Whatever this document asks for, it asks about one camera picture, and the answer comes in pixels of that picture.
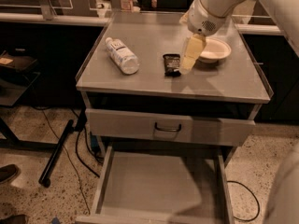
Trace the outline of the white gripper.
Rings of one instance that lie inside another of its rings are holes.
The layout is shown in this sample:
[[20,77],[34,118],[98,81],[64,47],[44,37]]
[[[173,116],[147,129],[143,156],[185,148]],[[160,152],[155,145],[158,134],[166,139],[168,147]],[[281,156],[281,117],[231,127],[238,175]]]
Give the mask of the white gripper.
[[179,72],[188,74],[206,47],[205,36],[211,36],[218,32],[224,24],[224,18],[211,15],[202,5],[201,0],[193,0],[188,13],[184,13],[179,19],[180,24],[187,24],[188,29],[194,35],[185,41],[183,58]]

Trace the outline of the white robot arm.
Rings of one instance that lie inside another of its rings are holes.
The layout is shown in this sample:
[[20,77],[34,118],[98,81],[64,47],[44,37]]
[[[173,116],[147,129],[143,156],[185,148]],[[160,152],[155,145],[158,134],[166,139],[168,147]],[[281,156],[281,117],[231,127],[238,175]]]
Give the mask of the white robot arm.
[[[189,31],[214,35],[245,0],[193,0],[181,17]],[[299,0],[259,0],[295,52],[299,52]],[[290,149],[274,179],[263,224],[299,224],[299,145]]]

